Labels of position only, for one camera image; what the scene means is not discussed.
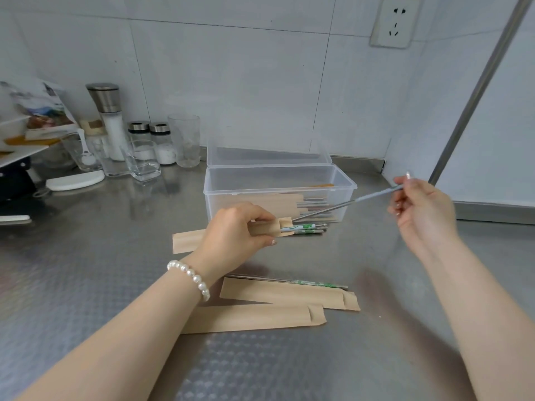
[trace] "pepper grinder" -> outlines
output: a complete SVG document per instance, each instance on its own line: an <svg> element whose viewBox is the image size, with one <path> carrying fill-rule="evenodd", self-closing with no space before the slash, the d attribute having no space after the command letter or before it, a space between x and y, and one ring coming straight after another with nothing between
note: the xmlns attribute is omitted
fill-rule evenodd
<svg viewBox="0 0 535 401"><path fill-rule="evenodd" d="M120 147L126 145L127 140L121 112L119 86L113 83L90 83L86 84L86 88L108 132L110 158L115 161L124 161Z"/></svg>

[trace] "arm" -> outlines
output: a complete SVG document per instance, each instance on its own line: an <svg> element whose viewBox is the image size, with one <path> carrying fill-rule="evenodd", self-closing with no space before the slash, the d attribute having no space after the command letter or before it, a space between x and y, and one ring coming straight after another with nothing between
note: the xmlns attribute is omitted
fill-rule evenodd
<svg viewBox="0 0 535 401"><path fill-rule="evenodd" d="M421 180L389 207L437 291L479 400L535 399L535 323L457 234L453 203Z"/></svg>
<svg viewBox="0 0 535 401"><path fill-rule="evenodd" d="M211 286L257 250L275 243L270 236L251 237L247 229L251 219L274 217L250 203L220 210L199 248L182 262ZM191 277L171 268L18 399L146 400L200 300Z"/></svg>

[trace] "small jar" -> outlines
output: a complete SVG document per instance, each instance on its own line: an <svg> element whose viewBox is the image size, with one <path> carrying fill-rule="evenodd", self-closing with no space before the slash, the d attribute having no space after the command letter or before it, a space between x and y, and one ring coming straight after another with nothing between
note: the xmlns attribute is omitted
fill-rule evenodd
<svg viewBox="0 0 535 401"><path fill-rule="evenodd" d="M150 140L148 121L132 121L128 123L128 137L131 141Z"/></svg>
<svg viewBox="0 0 535 401"><path fill-rule="evenodd" d="M165 122L150 124L150 136L156 143L156 158L161 165L172 165L177 162L177 151L171 140L171 130Z"/></svg>

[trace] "electrical outlet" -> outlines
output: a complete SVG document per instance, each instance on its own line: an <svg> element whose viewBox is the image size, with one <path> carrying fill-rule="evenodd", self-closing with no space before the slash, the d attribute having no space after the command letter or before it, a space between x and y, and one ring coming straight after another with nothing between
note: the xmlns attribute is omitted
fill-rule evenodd
<svg viewBox="0 0 535 401"><path fill-rule="evenodd" d="M416 26L420 0L383 0L370 45L405 48Z"/></svg>

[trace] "hand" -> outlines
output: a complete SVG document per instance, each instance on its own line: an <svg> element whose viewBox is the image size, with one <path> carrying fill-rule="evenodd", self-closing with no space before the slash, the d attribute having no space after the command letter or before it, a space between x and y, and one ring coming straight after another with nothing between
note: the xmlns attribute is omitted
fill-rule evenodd
<svg viewBox="0 0 535 401"><path fill-rule="evenodd" d="M274 219L273 214L250 202L220 209L208 224L199 247L183 262L195 269L210 286L258 250L277 243L272 236L251 236L247 229L251 220Z"/></svg>
<svg viewBox="0 0 535 401"><path fill-rule="evenodd" d="M398 227L409 249L420 260L437 256L445 243L458 238L450 197L418 179L395 177L403 190L392 194L388 212L398 216Z"/></svg>

